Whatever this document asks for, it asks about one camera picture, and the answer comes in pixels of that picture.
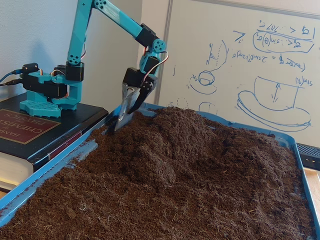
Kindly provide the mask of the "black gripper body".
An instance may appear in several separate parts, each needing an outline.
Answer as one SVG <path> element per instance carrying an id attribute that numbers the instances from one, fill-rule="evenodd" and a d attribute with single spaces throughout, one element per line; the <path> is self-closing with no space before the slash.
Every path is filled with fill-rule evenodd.
<path id="1" fill-rule="evenodd" d="M 134 67 L 129 67 L 124 75 L 123 84 L 127 84 L 129 87 L 136 87 L 140 88 L 145 81 L 152 82 L 153 86 L 155 87 L 157 84 L 157 78 L 148 75 L 146 78 L 145 73 L 142 73 L 139 69 L 136 69 Z"/>

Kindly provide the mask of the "black movable gripper finger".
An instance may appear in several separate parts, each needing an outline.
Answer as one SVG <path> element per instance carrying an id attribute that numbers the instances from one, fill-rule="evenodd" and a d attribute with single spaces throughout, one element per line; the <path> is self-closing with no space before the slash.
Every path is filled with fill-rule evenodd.
<path id="1" fill-rule="evenodd" d="M 143 82 L 139 95 L 134 103 L 134 105 L 130 108 L 129 114 L 135 112 L 140 108 L 142 103 L 145 101 L 145 99 L 148 97 L 148 95 L 153 91 L 154 89 L 154 81 L 153 80 L 146 80 Z"/>

